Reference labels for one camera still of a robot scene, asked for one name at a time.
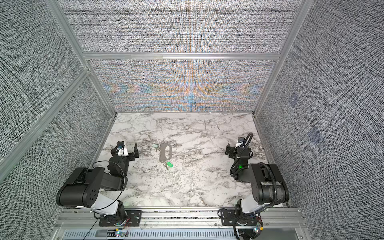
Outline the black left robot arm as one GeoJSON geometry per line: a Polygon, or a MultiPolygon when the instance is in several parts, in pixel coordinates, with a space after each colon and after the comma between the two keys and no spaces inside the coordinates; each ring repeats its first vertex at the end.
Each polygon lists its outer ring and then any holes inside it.
{"type": "Polygon", "coordinates": [[[128,183],[129,164],[140,157],[138,145],[128,152],[125,142],[117,142],[111,150],[112,157],[104,167],[76,168],[62,185],[56,203],[62,207],[82,207],[120,221],[127,218],[124,204],[118,198],[110,199],[100,190],[122,193],[128,183]]]}

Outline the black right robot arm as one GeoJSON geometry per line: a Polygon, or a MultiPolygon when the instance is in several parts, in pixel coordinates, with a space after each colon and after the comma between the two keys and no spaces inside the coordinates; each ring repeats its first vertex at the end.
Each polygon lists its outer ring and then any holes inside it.
{"type": "Polygon", "coordinates": [[[250,163],[252,150],[239,143],[235,147],[227,145],[225,154],[234,160],[230,176],[238,183],[251,185],[251,194],[238,203],[241,213],[249,214],[289,201],[288,187],[276,164],[250,163]]]}

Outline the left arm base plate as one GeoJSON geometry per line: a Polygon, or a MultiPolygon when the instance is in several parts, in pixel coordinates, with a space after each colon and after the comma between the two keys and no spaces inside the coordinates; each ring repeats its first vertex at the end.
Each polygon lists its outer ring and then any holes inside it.
{"type": "Polygon", "coordinates": [[[142,211],[129,210],[124,211],[123,214],[116,213],[114,215],[106,215],[105,217],[99,217],[100,227],[138,227],[142,218],[142,211]]]}

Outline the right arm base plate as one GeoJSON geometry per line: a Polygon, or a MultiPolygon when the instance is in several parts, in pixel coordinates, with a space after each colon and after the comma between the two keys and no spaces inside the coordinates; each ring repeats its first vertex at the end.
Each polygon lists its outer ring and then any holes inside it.
{"type": "Polygon", "coordinates": [[[240,210],[221,208],[218,210],[218,217],[223,226],[263,226],[263,221],[260,214],[254,212],[244,214],[240,210]]]}

